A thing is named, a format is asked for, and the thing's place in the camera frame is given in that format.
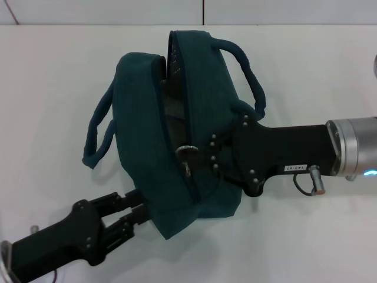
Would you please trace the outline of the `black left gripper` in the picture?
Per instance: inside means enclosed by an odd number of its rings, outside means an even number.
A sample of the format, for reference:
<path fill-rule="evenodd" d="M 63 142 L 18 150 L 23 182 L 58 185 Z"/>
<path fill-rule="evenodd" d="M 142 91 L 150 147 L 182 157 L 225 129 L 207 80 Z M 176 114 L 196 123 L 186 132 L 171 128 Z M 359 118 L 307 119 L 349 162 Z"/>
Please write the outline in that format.
<path fill-rule="evenodd" d="M 101 218 L 127 208 L 132 209 L 131 213 L 104 229 Z M 111 193 L 91 201 L 81 200 L 63 220 L 14 242 L 11 270 L 20 280 L 34 280 L 79 259 L 91 266 L 99 265 L 105 260 L 104 251 L 113 251 L 133 238 L 134 226 L 150 219 L 144 197 L 137 189 L 124 196 Z"/>

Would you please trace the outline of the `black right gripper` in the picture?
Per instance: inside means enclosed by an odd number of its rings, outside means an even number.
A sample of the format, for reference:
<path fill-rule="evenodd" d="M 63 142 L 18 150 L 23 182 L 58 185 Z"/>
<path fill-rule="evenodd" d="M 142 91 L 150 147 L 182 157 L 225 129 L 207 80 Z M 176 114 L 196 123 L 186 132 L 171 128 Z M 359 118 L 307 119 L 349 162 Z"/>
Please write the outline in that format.
<path fill-rule="evenodd" d="M 329 176 L 336 161 L 324 124 L 272 128 L 247 120 L 247 114 L 202 118 L 200 151 L 232 151 L 232 155 L 204 155 L 200 168 L 250 197 L 260 196 L 273 176 L 306 174 L 312 166 Z"/>

